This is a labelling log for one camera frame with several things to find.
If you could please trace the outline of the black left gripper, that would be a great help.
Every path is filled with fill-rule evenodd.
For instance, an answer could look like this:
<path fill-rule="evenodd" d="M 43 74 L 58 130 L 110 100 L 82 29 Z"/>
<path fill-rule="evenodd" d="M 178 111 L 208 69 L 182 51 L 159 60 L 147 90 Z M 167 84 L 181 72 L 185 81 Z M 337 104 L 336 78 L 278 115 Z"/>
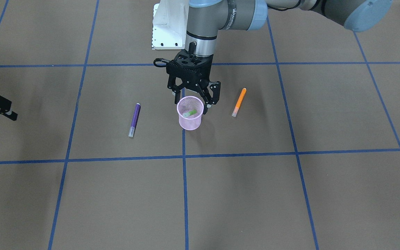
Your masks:
<path fill-rule="evenodd" d="M 168 89 L 174 96 L 183 88 L 189 90 L 203 90 L 205 109 L 216 105 L 220 98 L 221 82 L 210 81 L 210 71 L 213 55 L 200 57 L 183 49 L 174 59 L 166 62 L 168 73 Z"/>

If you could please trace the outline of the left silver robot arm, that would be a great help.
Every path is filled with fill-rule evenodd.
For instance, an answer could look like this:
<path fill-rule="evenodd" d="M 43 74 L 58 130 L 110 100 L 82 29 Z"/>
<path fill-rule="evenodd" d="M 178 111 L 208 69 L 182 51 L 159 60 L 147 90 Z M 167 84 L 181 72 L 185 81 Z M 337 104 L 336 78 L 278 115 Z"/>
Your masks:
<path fill-rule="evenodd" d="M 168 89 L 181 99 L 183 89 L 197 92 L 203 114 L 219 101 L 221 83 L 210 81 L 213 55 L 220 30 L 259 30 L 268 10 L 301 9 L 316 12 L 360 33 L 376 25 L 389 11 L 391 0 L 190 0 L 185 46 L 173 60 L 155 59 L 168 73 Z"/>

